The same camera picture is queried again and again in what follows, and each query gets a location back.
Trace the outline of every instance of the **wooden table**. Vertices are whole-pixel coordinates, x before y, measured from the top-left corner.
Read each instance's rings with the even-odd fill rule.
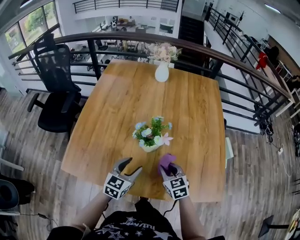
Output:
[[[157,82],[157,66],[112,60],[88,98],[71,135],[62,170],[103,185],[115,161],[133,157],[124,173],[143,166],[129,191],[170,200],[158,174],[166,153],[185,171],[194,202],[221,201],[225,186],[225,131],[218,83],[169,68],[167,82]],[[135,124],[164,116],[173,128],[170,146],[146,153],[132,138]]]

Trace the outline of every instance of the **red object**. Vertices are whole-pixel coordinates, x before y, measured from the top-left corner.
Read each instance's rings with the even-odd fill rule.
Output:
[[[258,64],[256,66],[256,70],[260,69],[260,68],[265,68],[267,66],[267,55],[264,52],[261,52],[258,56],[259,61]]]

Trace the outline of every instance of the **wooden handrail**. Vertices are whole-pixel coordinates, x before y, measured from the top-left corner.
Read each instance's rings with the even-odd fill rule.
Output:
[[[87,32],[87,33],[79,33],[73,35],[67,35],[64,37],[59,37],[55,39],[56,44],[68,43],[68,42],[77,42],[77,41],[85,41],[85,40],[96,40],[96,39],[116,39],[116,40],[132,40],[132,41],[140,41],[146,43],[155,43],[155,42],[168,42],[178,48],[190,49],[199,53],[203,53],[213,59],[222,61],[234,68],[240,69],[243,72],[252,75],[258,80],[264,82],[265,84],[271,86],[276,91],[280,92],[286,98],[289,98],[289,93],[278,85],[274,84],[267,77],[265,77],[259,71],[248,67],[241,61],[238,61],[228,55],[225,55],[221,52],[215,51],[213,49],[204,47],[202,45],[198,45],[186,40],[177,39],[173,37],[166,37],[157,34],[149,34],[149,33],[136,33],[136,32]],[[29,46],[21,51],[18,51],[9,56],[9,59],[12,59],[16,56],[28,53],[33,50],[33,46]]]

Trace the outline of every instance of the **purple object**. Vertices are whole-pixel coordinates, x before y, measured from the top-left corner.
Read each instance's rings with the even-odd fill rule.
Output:
[[[171,162],[174,162],[175,160],[176,160],[176,156],[174,156],[170,153],[164,154],[158,163],[158,173],[161,175],[159,166],[162,166],[164,169],[168,170],[169,164]]]

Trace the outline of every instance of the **white vase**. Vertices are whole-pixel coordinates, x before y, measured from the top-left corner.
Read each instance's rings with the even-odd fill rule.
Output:
[[[165,82],[168,80],[169,77],[169,63],[166,61],[161,61],[158,68],[155,71],[155,79],[158,82]]]
[[[160,146],[155,144],[151,147],[149,146],[142,146],[141,148],[145,151],[145,152],[152,152],[152,151],[155,151],[156,149],[158,149]]]

